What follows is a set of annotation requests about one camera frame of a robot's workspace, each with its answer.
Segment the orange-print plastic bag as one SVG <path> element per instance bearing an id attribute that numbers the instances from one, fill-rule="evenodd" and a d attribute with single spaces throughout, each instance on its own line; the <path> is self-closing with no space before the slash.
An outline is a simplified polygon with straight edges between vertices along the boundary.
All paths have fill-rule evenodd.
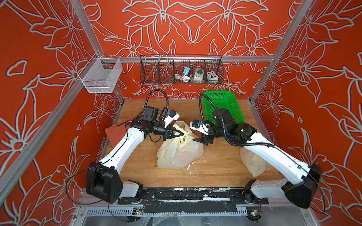
<path id="1" fill-rule="evenodd" d="M 191 132 L 191 129 L 185 122 L 177 121 L 173 127 L 181 130 L 184 136 L 167 139 L 163 142 L 157 152 L 156 164 L 159 168 L 183 168 L 203 155 L 203 145 L 193 141 L 197 136 Z"/>

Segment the yellow translucent plastic bag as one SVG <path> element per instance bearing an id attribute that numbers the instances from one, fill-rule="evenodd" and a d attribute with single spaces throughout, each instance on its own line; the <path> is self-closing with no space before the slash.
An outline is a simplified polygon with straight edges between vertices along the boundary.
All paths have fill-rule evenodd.
<path id="1" fill-rule="evenodd" d="M 240 149 L 240 158 L 253 177 L 258 177 L 266 170 L 271 170 L 273 168 L 263 158 L 254 152 L 247 150 L 245 147 Z"/>

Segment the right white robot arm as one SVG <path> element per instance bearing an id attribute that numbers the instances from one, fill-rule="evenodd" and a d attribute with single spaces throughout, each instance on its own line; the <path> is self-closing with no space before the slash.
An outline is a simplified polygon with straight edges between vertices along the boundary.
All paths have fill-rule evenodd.
<path id="1" fill-rule="evenodd" d="M 204 145 L 223 137 L 228 144 L 244 147 L 257 154 L 285 178 L 280 180 L 250 180 L 243 189 L 245 202 L 254 204 L 260 199 L 287 199 L 292 204 L 307 209 L 319 186 L 322 168 L 309 165 L 292 157 L 267 140 L 256 128 L 248 123 L 236 123 L 229 110 L 221 108 L 213 112 L 215 123 L 193 120 L 190 129 L 201 132 L 196 141 Z"/>

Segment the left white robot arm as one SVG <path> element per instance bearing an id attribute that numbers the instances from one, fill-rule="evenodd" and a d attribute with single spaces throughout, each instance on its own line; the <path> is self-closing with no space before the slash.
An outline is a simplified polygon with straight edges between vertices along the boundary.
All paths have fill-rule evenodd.
<path id="1" fill-rule="evenodd" d="M 183 136 L 171 123 L 180 115 L 175 110 L 160 111 L 146 106 L 143 113 L 130 122 L 124 137 L 99 163 L 89 164 L 86 174 L 86 193 L 109 204 L 121 198 L 139 202 L 143 198 L 143 185 L 135 181 L 123 182 L 119 176 L 124 164 L 136 147 L 149 135 L 163 140 Z"/>

